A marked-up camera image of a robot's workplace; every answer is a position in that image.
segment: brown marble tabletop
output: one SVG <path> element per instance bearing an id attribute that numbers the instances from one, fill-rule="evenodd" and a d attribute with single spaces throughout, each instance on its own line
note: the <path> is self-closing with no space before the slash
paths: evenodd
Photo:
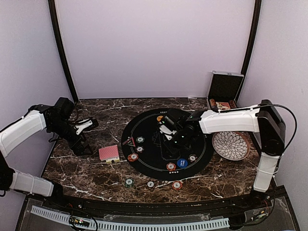
<path id="1" fill-rule="evenodd" d="M 99 126 L 85 136 L 92 156 L 75 156 L 65 140 L 59 140 L 47 162 L 43 177 L 63 185 L 70 196 L 131 203 L 179 203 L 228 198 L 248 194 L 257 173 L 259 155 L 248 133 L 250 153 L 241 161 L 230 161 L 214 153 L 210 163 L 197 175 L 182 179 L 183 187 L 174 190 L 172 182 L 149 178 L 127 163 L 121 150 L 122 132 L 138 114 L 155 108 L 178 108 L 184 111 L 207 109 L 206 99 L 99 99 L 81 100 L 76 108 L 79 119 L 94 117 Z M 118 145 L 120 162 L 106 164 L 99 159 L 98 149 Z M 134 186 L 124 186 L 127 178 Z M 148 181 L 155 187 L 147 187 Z"/>

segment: floral pattern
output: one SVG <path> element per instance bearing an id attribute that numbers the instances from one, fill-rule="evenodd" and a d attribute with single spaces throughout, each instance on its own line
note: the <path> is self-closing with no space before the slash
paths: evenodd
<path id="1" fill-rule="evenodd" d="M 228 160 L 243 160 L 249 154 L 247 138 L 239 132 L 217 132 L 212 143 L 215 151 Z"/>

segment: robotic arm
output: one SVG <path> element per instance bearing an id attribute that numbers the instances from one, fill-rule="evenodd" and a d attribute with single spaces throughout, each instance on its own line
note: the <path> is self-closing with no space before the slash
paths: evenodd
<path id="1" fill-rule="evenodd" d="M 188 118 L 170 109 L 160 121 L 159 129 L 167 138 L 167 146 L 189 146 L 191 138 L 200 133 L 260 132 L 262 154 L 253 188 L 264 193 L 284 152 L 285 123 L 271 104 L 269 100 L 263 100 L 261 104 L 247 108 L 197 111 Z"/>
<path id="2" fill-rule="evenodd" d="M 60 98 L 55 106 L 34 105 L 25 116 L 0 131 L 0 190 L 12 189 L 43 196 L 54 193 L 52 182 L 14 170 L 5 161 L 14 148 L 45 128 L 67 140 L 75 155 L 93 153 L 82 131 L 97 127 L 98 122 L 89 118 L 71 124 L 68 119 L 74 106 L 67 98 Z"/>

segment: round black mat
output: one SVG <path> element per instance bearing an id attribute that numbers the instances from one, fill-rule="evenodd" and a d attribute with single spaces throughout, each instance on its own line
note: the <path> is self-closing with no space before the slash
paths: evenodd
<path id="1" fill-rule="evenodd" d="M 122 151 L 128 162 L 140 173 L 158 180 L 180 180 L 195 175 L 209 163 L 214 152 L 212 136 L 202 134 L 192 142 L 190 150 L 179 148 L 178 155 L 171 155 L 163 144 L 166 137 L 159 132 L 157 120 L 167 110 L 153 109 L 133 118 L 124 129 Z M 169 166 L 175 169 L 168 169 L 169 163 L 173 163 Z"/>

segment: wall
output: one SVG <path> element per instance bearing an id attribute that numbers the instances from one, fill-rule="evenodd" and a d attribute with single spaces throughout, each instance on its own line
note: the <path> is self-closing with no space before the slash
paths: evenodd
<path id="1" fill-rule="evenodd" d="M 46 0 L 0 1 L 0 129 L 34 104 L 54 104 L 69 90 L 56 48 Z M 20 171 L 40 176 L 51 151 L 42 131 L 7 158 Z M 13 231 L 24 196 L 0 198 L 1 230 Z"/>
<path id="2" fill-rule="evenodd" d="M 240 72 L 253 0 L 58 0 L 78 96 L 205 97 Z"/>
<path id="3" fill-rule="evenodd" d="M 302 230 L 308 227 L 308 1 L 263 1 L 256 43 L 240 98 L 241 106 L 270 99 L 295 113 L 298 132 L 286 151 L 277 183 L 284 184 Z M 287 141 L 294 122 L 287 124 Z"/>

